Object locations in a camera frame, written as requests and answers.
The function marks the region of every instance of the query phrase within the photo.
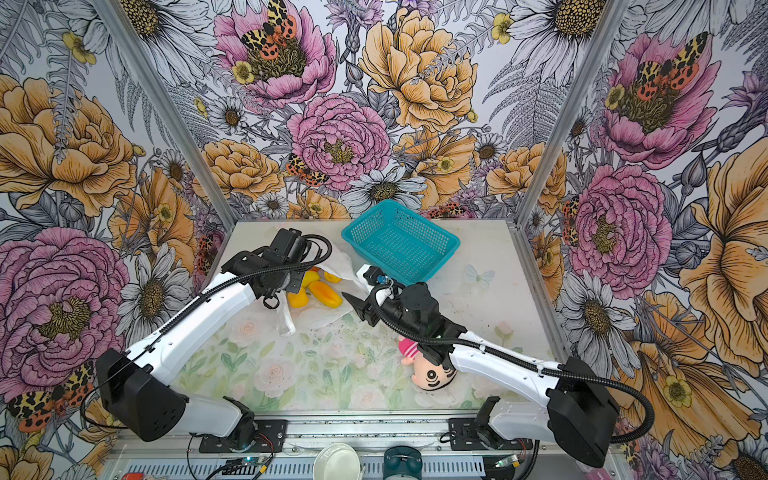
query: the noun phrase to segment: teal plastic basket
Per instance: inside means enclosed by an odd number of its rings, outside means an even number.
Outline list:
[[[371,265],[405,285],[425,282],[461,243],[394,200],[384,200],[342,230],[341,237]]]

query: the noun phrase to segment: plush toy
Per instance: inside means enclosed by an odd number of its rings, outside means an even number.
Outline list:
[[[406,339],[404,336],[398,337],[400,340],[400,353],[403,359],[400,362],[403,365],[413,365],[413,375],[411,380],[422,390],[437,390],[447,386],[456,376],[454,369],[446,369],[442,365],[434,365],[424,357],[419,351],[419,344],[413,340]]]

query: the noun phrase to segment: metal post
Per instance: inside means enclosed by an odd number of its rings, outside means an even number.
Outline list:
[[[598,71],[605,55],[611,50],[611,42],[618,32],[629,4],[629,0],[608,0],[605,4],[603,15],[594,30],[584,62],[574,76],[563,108],[560,110],[554,129],[549,134],[544,152],[541,154],[541,162],[531,179],[528,191],[523,197],[523,203],[515,218],[517,225],[525,225],[531,216],[533,207],[538,202],[544,185],[547,183],[547,177],[558,160],[566,135],[568,135],[568,131],[578,115],[581,102],[594,82],[594,74]]]
[[[165,126],[192,167],[200,185],[205,189],[211,204],[219,214],[224,229],[227,232],[232,231],[237,218],[221,193],[207,163],[203,160],[200,149],[197,148],[192,133],[187,129],[176,104],[170,98],[160,74],[147,59],[141,39],[125,15],[120,0],[94,0],[91,3],[120,48],[122,60],[127,62],[132,70],[131,73],[147,92],[147,96],[157,109],[157,113],[163,118]]]

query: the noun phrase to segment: yellow fruit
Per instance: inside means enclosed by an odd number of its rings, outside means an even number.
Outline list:
[[[326,278],[326,282],[338,283],[341,281],[339,277],[333,275],[332,273],[323,272],[323,276]]]
[[[304,273],[304,280],[301,280],[301,288],[306,288],[307,285],[309,285],[312,282],[316,282],[317,280],[320,280],[320,274],[317,272],[313,272],[310,270],[309,272]]]
[[[288,297],[288,304],[293,308],[305,307],[307,303],[310,302],[310,297],[306,294],[304,289],[301,289],[298,293],[288,292],[286,296]]]
[[[312,282],[307,288],[310,289],[310,292],[315,296],[315,298],[323,302],[323,305],[329,306],[331,308],[337,308],[344,302],[338,293],[334,292],[330,286],[327,286],[323,282]]]

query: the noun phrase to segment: table surface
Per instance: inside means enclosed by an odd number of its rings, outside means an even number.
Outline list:
[[[341,239],[347,221],[240,222],[221,256],[268,245],[280,228],[330,239],[364,264]],[[487,340],[552,359],[531,291],[503,220],[440,222],[462,242],[429,281],[441,313]],[[342,283],[335,285],[343,290]],[[340,307],[343,313],[345,306]],[[354,313],[319,329],[301,319],[280,336],[273,313],[256,302],[238,313],[197,351],[174,387],[214,397],[233,396],[254,412],[477,409],[488,396],[524,400],[480,376],[459,372],[447,387],[424,392],[402,366],[397,336],[371,328]]]

